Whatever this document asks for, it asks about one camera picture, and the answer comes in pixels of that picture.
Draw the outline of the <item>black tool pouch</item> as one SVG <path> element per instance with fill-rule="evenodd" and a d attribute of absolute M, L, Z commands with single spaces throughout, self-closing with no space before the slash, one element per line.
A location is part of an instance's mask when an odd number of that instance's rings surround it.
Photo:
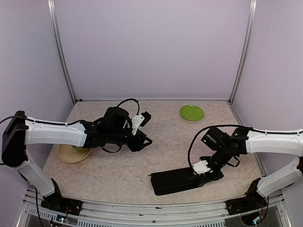
<path fill-rule="evenodd" d="M 209 173 L 195 175 L 189 167 L 151 174 L 151 184 L 157 196 L 199 188 L 214 179 Z"/>

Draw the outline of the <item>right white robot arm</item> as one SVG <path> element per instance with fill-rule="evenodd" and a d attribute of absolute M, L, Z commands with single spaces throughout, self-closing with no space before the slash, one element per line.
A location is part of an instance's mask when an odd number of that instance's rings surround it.
<path fill-rule="evenodd" d="M 296 131 L 259 131 L 253 128 L 237 127 L 232 135 L 211 127 L 201 141 L 215 153 L 202 157 L 201 173 L 220 171 L 232 158 L 256 153 L 278 153 L 295 155 L 295 159 L 276 172 L 254 180 L 242 206 L 252 210 L 262 199 L 303 178 L 303 133 Z"/>

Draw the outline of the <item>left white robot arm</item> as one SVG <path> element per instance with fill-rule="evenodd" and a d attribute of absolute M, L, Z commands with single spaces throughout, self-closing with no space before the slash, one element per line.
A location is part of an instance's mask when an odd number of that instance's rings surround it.
<path fill-rule="evenodd" d="M 105 148 L 107 144 L 121 148 L 126 145 L 132 152 L 141 151 L 152 140 L 139 128 L 151 115 L 145 111 L 130 118 L 121 107 L 110 107 L 103 117 L 88 122 L 50 122 L 30 118 L 24 111 L 17 111 L 2 136 L 1 160 L 4 165 L 16 169 L 41 193 L 44 201 L 56 210 L 66 206 L 66 199 L 54 179 L 49 179 L 37 163 L 27 154 L 28 145 L 58 144 L 79 148 Z"/>

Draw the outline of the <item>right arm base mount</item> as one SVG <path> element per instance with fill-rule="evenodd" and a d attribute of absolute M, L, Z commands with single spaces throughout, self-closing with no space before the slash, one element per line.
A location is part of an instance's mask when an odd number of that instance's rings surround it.
<path fill-rule="evenodd" d="M 267 199 L 240 197 L 236 199 L 227 200 L 225 203 L 229 215 L 235 215 L 266 207 Z"/>

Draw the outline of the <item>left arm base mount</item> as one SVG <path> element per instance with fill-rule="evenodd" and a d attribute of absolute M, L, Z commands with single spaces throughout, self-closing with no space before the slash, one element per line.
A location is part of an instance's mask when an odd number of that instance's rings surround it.
<path fill-rule="evenodd" d="M 47 197 L 43 197 L 41 207 L 49 210 L 79 216 L 83 202 L 61 196 L 55 192 Z"/>

